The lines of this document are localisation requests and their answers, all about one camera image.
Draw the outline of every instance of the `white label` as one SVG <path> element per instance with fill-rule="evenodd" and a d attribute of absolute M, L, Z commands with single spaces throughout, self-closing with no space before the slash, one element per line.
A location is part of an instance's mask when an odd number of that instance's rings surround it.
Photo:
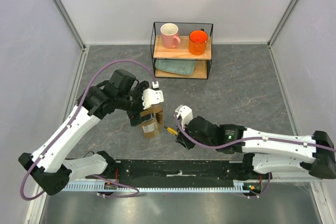
<path fill-rule="evenodd" d="M 156 126 L 156 122 L 155 123 L 151 123 L 149 125 L 146 126 L 142 126 L 143 132 L 147 133 L 147 132 L 152 132 L 155 130 L 155 126 Z"/>

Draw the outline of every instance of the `wooden shelf board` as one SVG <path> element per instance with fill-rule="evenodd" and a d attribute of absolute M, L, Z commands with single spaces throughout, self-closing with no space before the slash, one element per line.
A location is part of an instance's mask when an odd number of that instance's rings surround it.
<path fill-rule="evenodd" d="M 206 79 L 207 77 L 206 61 L 198 60 L 195 65 L 194 72 L 190 76 L 185 76 L 183 74 L 178 74 L 178 73 L 165 72 L 165 71 L 156 69 L 155 77 Z"/>
<path fill-rule="evenodd" d="M 153 57 L 155 59 L 211 60 L 211 37 L 209 37 L 202 55 L 192 55 L 189 52 L 189 36 L 180 36 L 180 39 L 181 43 L 178 47 L 167 49 L 163 46 L 161 36 L 156 36 Z"/>

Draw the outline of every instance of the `teal plate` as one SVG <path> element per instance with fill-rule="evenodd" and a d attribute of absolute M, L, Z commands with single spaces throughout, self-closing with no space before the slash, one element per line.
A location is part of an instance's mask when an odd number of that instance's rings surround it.
<path fill-rule="evenodd" d="M 189 76 L 194 72 L 196 60 L 156 60 L 155 67 L 159 70 Z"/>

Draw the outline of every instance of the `mug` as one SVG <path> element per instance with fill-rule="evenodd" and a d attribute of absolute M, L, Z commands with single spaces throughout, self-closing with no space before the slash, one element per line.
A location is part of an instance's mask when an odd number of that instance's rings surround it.
<path fill-rule="evenodd" d="M 166 23 L 161 26 L 161 39 L 165 48 L 175 48 L 181 43 L 178 30 L 177 25 L 173 23 Z"/>
<path fill-rule="evenodd" d="M 189 52 L 192 55 L 202 55 L 206 49 L 208 34 L 204 29 L 192 31 L 189 35 Z"/>

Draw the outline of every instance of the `mug handle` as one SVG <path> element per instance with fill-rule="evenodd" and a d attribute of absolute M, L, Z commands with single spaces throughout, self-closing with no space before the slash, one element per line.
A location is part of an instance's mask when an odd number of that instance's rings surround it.
<path fill-rule="evenodd" d="M 179 38 L 179 36 L 174 36 L 174 39 L 177 40 L 177 45 L 174 45 L 173 48 L 177 47 L 180 43 L 181 43 L 181 39 Z"/>

